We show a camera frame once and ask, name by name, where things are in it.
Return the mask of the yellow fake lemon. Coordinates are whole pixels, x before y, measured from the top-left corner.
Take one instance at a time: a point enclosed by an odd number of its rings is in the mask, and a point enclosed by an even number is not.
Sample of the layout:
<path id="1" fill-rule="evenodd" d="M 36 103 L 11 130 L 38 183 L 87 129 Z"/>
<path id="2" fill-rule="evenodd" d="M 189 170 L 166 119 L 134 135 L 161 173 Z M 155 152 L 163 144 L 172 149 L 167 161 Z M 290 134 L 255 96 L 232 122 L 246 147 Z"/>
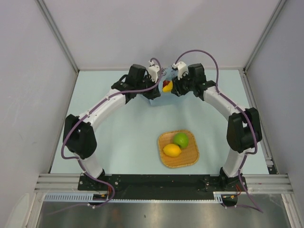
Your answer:
<path id="1" fill-rule="evenodd" d="M 173 82 L 170 81 L 170 83 L 167 86 L 165 86 L 165 87 L 162 88 L 162 91 L 164 93 L 169 93 L 169 92 L 172 91 L 172 89 L 173 89 Z"/>
<path id="2" fill-rule="evenodd" d="M 178 145 L 170 143 L 163 148 L 163 152 L 169 157 L 178 157 L 182 150 Z"/>

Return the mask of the light blue plastic bag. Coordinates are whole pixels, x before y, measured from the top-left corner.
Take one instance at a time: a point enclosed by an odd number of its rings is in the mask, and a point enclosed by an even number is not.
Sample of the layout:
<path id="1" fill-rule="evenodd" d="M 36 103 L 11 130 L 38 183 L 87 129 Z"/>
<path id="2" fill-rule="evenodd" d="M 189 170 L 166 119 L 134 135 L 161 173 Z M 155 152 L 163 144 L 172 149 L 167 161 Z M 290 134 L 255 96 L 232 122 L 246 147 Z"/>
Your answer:
<path id="1" fill-rule="evenodd" d="M 153 100 L 148 99 L 148 103 L 151 106 L 173 105 L 173 104 L 181 103 L 182 101 L 185 100 L 186 98 L 185 95 L 178 97 L 172 94 L 171 92 L 164 93 L 162 91 L 163 81 L 164 80 L 171 81 L 176 76 L 177 76 L 177 71 L 173 70 L 172 67 L 165 68 L 162 70 L 162 78 L 160 80 L 160 83 L 158 84 L 158 88 L 161 93 L 161 96 Z"/>

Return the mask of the green fake lime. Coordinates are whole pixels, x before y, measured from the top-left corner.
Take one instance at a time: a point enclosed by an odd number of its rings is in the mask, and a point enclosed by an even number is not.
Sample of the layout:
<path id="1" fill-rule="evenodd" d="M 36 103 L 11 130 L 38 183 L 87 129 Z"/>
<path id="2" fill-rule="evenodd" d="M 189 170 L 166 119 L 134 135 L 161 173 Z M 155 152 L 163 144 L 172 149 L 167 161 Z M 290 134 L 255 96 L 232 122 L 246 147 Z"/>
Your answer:
<path id="1" fill-rule="evenodd" d="M 189 138 L 186 133 L 184 132 L 179 132 L 176 133 L 173 137 L 173 143 L 175 145 L 178 145 L 180 148 L 184 149 L 188 146 L 189 144 Z"/>

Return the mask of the woven bamboo tray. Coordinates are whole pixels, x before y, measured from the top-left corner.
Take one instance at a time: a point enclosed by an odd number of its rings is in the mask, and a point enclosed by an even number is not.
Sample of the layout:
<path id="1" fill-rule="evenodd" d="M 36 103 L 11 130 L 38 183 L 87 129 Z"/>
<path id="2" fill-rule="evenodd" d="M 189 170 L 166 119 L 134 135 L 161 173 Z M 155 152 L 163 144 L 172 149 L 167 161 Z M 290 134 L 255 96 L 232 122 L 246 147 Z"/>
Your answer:
<path id="1" fill-rule="evenodd" d="M 168 168 L 194 165 L 199 160 L 199 150 L 192 132 L 177 130 L 165 132 L 158 138 L 162 163 Z"/>

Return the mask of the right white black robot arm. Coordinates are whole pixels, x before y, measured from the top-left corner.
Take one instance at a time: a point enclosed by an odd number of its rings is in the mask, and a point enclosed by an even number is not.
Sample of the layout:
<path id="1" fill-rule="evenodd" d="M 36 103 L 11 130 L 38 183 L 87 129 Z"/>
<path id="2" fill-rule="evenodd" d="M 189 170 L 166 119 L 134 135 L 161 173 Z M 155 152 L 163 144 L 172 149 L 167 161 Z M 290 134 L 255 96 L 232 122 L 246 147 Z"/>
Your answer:
<path id="1" fill-rule="evenodd" d="M 228 122 L 226 139 L 230 149 L 220 169 L 220 187 L 231 190 L 236 184 L 243 185 L 242 169 L 247 156 L 257 153 L 257 144 L 262 139 L 258 110 L 243 108 L 228 98 L 219 90 L 217 81 L 206 79 L 202 64 L 188 66 L 178 62 L 172 65 L 172 70 L 172 94 L 182 96 L 192 92 L 195 97 L 213 106 Z"/>

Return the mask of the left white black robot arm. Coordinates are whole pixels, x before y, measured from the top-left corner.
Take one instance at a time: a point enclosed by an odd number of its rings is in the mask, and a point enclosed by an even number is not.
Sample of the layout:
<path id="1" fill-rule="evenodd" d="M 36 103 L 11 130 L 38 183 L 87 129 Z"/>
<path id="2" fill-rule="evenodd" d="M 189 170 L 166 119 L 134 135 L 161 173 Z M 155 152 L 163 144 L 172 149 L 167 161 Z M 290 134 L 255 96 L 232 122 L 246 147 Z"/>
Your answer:
<path id="1" fill-rule="evenodd" d="M 150 100 L 160 97 L 158 84 L 161 76 L 161 67 L 153 61 L 148 68 L 133 64 L 97 104 L 80 115 L 70 114 L 66 117 L 61 154 L 64 154 L 65 148 L 73 153 L 71 158 L 78 161 L 93 189 L 99 190 L 105 184 L 105 171 L 95 156 L 95 131 L 102 121 L 137 95 Z"/>

